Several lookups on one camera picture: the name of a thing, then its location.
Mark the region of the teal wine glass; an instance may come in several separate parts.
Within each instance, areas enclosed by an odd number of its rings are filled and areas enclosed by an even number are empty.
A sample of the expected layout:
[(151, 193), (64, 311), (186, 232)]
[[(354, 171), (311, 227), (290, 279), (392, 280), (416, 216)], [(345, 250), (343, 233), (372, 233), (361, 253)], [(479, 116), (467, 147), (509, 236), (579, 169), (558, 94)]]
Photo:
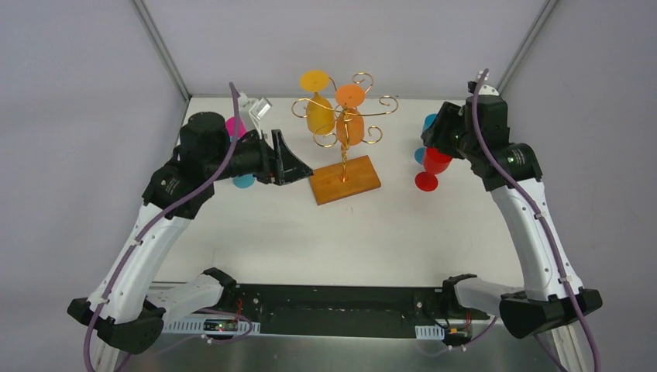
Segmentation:
[(245, 174), (232, 179), (232, 183), (240, 189), (246, 189), (254, 185), (256, 178), (252, 174)]

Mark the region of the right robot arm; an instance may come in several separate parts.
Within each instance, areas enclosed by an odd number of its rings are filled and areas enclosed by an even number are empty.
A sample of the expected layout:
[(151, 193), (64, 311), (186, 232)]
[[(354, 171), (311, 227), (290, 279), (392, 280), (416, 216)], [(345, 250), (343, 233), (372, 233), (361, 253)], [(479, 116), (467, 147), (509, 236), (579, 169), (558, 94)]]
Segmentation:
[(508, 105), (494, 95), (444, 102), (421, 139), (430, 150), (468, 160), (497, 207), (521, 265), (523, 288), (461, 274), (443, 282), (440, 308), (449, 317), (469, 309), (502, 319), (523, 339), (569, 325), (603, 305), (600, 292), (586, 288), (565, 255), (545, 200), (542, 169), (533, 149), (512, 143)]

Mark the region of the red wine glass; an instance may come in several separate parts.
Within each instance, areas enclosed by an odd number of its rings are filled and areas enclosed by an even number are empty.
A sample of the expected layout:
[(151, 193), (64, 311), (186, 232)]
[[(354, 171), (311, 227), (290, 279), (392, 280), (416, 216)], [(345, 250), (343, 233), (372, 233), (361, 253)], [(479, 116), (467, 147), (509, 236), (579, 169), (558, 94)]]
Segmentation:
[(417, 154), (421, 155), (420, 163), (424, 170), (415, 176), (415, 185), (422, 191), (434, 191), (439, 186), (438, 175), (447, 170), (452, 157), (433, 147), (425, 147)]

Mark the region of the pink wine glass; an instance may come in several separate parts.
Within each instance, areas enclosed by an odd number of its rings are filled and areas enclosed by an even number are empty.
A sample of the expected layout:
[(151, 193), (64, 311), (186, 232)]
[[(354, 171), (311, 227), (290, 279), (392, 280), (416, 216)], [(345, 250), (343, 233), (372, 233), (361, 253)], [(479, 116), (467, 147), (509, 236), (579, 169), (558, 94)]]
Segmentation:
[(225, 128), (231, 139), (241, 139), (246, 134), (246, 127), (244, 126), (242, 120), (239, 120), (239, 123), (236, 124), (236, 118), (230, 117), (225, 121)]

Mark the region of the gold rack with wooden base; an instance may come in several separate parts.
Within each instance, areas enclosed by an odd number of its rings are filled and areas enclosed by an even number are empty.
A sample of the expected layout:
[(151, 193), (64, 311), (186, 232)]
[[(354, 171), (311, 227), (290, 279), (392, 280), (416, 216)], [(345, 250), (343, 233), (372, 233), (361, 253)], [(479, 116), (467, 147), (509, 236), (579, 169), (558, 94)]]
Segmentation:
[[(318, 136), (309, 132), (312, 134), (313, 141), (317, 146), (322, 148), (333, 148), (337, 146), (340, 149), (341, 160), (336, 164), (313, 170), (314, 174), (310, 177), (309, 182), (318, 205), (325, 205), (364, 192), (373, 191), (381, 186), (381, 181), (371, 159), (367, 155), (350, 159), (349, 150), (355, 146), (345, 147), (338, 141), (336, 122), (339, 109), (335, 100), (335, 93), (342, 86), (338, 86), (333, 78), (330, 78), (333, 84), (321, 91), (320, 94), (327, 98), (333, 106), (335, 127), (331, 133), (326, 135)], [(352, 76), (349, 84), (359, 85), (365, 91), (366, 100), (367, 94), (374, 86), (374, 79), (371, 74), (361, 71)], [(292, 104), (291, 111), (295, 117), (306, 120), (306, 104), (310, 98), (299, 98)], [(380, 127), (367, 127), (365, 125), (365, 118), (391, 115), (399, 107), (397, 98), (391, 95), (381, 96), (378, 98), (378, 103), (386, 109), (382, 112), (363, 113), (360, 111), (362, 104), (357, 108), (364, 119), (364, 137), (360, 144), (373, 145), (379, 143), (384, 137), (384, 132)]]

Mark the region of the yellow wine glass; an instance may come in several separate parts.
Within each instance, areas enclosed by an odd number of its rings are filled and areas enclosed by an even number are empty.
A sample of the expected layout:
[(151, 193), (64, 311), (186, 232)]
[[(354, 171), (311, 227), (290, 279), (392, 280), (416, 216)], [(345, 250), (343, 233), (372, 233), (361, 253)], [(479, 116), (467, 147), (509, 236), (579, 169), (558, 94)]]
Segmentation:
[(332, 104), (320, 94), (333, 84), (327, 73), (320, 70), (310, 70), (301, 75), (300, 86), (304, 91), (312, 93), (306, 104), (306, 122), (308, 130), (315, 135), (326, 135), (335, 127), (335, 116)]

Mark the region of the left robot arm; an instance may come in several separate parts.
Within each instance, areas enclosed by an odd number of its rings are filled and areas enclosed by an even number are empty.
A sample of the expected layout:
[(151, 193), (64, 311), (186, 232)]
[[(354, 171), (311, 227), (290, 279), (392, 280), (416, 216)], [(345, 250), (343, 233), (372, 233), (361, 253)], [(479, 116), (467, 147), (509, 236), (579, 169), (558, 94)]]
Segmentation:
[(271, 140), (254, 130), (233, 140), (222, 115), (193, 114), (181, 128), (174, 155), (153, 173), (135, 228), (111, 271), (92, 294), (74, 299), (68, 314), (107, 345), (140, 354), (178, 319), (210, 307), (230, 312), (235, 280), (219, 269), (159, 294), (150, 294), (150, 285), (173, 244), (214, 195), (216, 181), (253, 175), (260, 183), (282, 186), (312, 173), (278, 129)]

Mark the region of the orange wine glass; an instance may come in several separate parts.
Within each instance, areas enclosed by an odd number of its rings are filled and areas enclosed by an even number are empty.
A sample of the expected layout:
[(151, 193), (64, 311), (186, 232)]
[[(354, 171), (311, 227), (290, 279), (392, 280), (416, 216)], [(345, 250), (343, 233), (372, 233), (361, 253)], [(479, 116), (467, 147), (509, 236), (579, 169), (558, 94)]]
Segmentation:
[(363, 104), (365, 97), (365, 91), (357, 84), (345, 84), (335, 93), (339, 109), (336, 134), (345, 147), (360, 144), (364, 137), (364, 119), (357, 108)]

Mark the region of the blue wine glass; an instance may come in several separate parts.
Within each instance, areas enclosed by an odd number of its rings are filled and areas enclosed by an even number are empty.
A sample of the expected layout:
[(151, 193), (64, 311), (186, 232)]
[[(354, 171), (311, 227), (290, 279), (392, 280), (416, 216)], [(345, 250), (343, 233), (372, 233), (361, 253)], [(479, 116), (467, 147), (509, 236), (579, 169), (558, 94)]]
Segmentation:
[[(422, 126), (422, 130), (421, 130), (422, 132), (424, 132), (426, 129), (428, 129), (432, 125), (432, 123), (435, 121), (436, 116), (437, 116), (436, 113), (432, 113), (432, 114), (429, 114), (425, 117), (425, 121), (424, 121), (424, 124)], [(414, 159), (420, 165), (423, 164), (423, 158), (424, 158), (424, 155), (425, 155), (425, 150), (426, 150), (426, 148), (422, 146), (422, 147), (417, 148), (416, 151), (414, 152)]]

